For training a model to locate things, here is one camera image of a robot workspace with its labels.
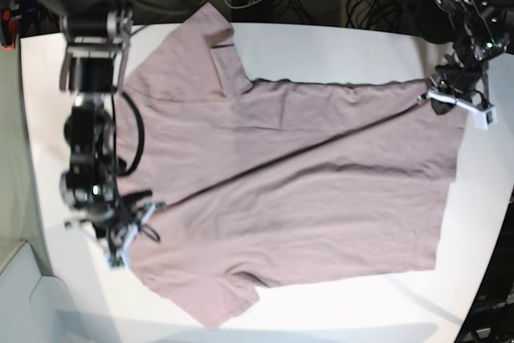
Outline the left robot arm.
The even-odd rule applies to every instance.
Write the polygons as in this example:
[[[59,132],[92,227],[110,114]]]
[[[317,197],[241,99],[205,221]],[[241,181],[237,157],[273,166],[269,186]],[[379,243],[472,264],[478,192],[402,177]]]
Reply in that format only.
[[[424,95],[434,112],[445,115],[459,103],[481,112],[492,107],[487,73],[489,62],[504,54],[511,34],[501,22],[513,0],[434,0],[455,31],[453,53],[435,68]]]

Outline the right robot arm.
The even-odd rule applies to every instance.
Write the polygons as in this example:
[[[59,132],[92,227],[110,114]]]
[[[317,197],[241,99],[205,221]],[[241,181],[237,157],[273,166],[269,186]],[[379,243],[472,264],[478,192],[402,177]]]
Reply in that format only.
[[[187,11],[146,0],[37,1],[59,18],[66,41],[59,88],[75,97],[63,128],[70,159],[60,191],[67,205],[81,216],[65,225],[92,225],[94,242],[111,265],[121,266],[137,235],[159,240],[147,222],[161,209],[159,202],[151,201],[150,191],[123,195],[117,185],[119,178],[137,169],[145,147],[142,116],[124,89],[133,11],[138,8],[171,18],[185,17]],[[137,149],[131,163],[116,151],[116,98],[128,105],[136,121]]]

